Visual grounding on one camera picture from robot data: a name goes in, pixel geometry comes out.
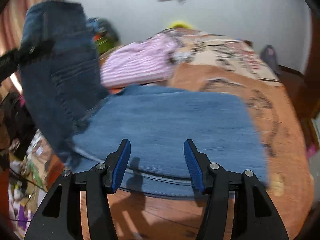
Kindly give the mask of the blue denim jeans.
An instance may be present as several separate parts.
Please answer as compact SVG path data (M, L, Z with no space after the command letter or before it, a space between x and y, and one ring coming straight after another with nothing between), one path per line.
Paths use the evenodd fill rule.
M233 172L267 182L266 159L245 103L225 93L131 85L110 94L82 5L45 1L28 9L21 46L55 41L50 55L20 66L27 109L55 154L73 172L105 160L123 139L131 154L121 188L192 198L183 154L187 139Z

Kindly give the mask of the striped brown curtain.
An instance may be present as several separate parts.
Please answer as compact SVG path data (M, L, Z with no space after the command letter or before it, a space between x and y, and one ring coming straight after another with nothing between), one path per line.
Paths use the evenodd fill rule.
M27 10L46 0L10 0L1 13L1 54L20 46Z

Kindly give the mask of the pink striped garment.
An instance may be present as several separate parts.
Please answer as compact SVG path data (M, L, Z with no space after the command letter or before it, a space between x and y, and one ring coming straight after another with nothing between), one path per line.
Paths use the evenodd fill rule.
M167 80L172 75L171 57L178 48L178 43L164 33L122 46L100 67L101 84L107 88L120 88L132 83Z

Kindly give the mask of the grey backpack on floor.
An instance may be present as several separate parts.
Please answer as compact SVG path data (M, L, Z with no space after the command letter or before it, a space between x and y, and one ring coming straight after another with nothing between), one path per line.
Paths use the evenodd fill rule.
M281 68L278 64L276 51L270 44L264 46L260 52L260 58L273 70L277 76L281 75Z

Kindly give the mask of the yellow foam tube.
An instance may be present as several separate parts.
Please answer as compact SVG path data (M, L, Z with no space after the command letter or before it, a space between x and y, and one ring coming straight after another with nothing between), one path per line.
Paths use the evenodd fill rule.
M193 29L193 26L188 23L182 22L182 21L175 21L175 22L172 22L169 24L169 28L172 28L172 29L177 29L177 28Z

